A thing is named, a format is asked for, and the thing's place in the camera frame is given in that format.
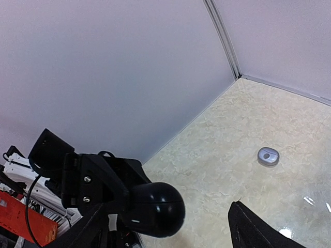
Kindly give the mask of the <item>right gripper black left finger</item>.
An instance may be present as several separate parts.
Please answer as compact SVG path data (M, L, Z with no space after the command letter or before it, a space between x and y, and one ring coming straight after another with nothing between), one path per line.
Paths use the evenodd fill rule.
M117 231L109 230L109 215L119 213L119 204L93 204L72 228L49 247L119 247Z

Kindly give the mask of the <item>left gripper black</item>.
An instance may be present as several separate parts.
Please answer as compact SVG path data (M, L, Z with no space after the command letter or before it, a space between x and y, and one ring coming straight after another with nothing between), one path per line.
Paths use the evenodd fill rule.
M130 206L133 188L151 183L140 161L118 158L108 151L77 154L48 129L37 139L28 160L47 179L46 187L61 199L63 207L77 208L81 215L100 203L114 203L122 213Z

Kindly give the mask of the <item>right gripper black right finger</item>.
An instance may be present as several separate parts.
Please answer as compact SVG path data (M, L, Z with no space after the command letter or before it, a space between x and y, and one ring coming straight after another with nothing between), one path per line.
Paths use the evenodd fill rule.
M303 245L277 232L241 201L231 203L228 212L232 246L237 247L300 247Z

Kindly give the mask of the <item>purple earbud charging case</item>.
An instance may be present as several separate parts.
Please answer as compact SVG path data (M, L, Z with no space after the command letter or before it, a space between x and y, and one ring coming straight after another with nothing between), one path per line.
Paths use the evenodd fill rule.
M270 147L262 147L257 153L258 162L265 167L274 167L279 163L280 154Z

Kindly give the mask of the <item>black oval charging case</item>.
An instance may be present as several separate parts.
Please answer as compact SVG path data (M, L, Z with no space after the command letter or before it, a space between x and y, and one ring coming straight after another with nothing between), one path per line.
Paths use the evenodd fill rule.
M132 231L165 238L180 230L185 214L184 200L179 191L170 184L153 182L133 187L128 210L118 217Z

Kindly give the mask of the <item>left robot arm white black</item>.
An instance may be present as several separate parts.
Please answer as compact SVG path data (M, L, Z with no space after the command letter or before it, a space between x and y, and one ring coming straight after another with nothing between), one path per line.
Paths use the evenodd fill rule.
M154 221L149 183L142 164L117 158L108 151L76 154L74 148L44 130L28 157L11 146L4 154L3 187L18 194L31 193L31 201L45 209L45 217L58 224L59 234L77 223L94 205L105 204L109 214L141 231Z

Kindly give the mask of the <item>orange red box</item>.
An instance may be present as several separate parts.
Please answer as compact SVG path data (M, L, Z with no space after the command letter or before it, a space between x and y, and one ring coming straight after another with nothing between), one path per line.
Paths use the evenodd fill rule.
M1 192L1 227L11 233L33 242L26 219L25 205L5 192ZM35 239L45 246L56 239L58 224L36 211L28 210L30 228Z

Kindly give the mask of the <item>left aluminium corner post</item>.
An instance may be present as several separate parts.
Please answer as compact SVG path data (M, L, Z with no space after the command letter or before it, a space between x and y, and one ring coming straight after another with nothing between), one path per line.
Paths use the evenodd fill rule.
M233 44L231 42L230 36L227 32L225 24L221 18L220 12L217 8L216 2L213 0L203 0L203 3L207 9L207 12L212 20L212 23L216 29L217 35L223 46L225 55L227 57L230 69L232 71L235 80L242 77L242 72L239 66L237 56L234 51Z

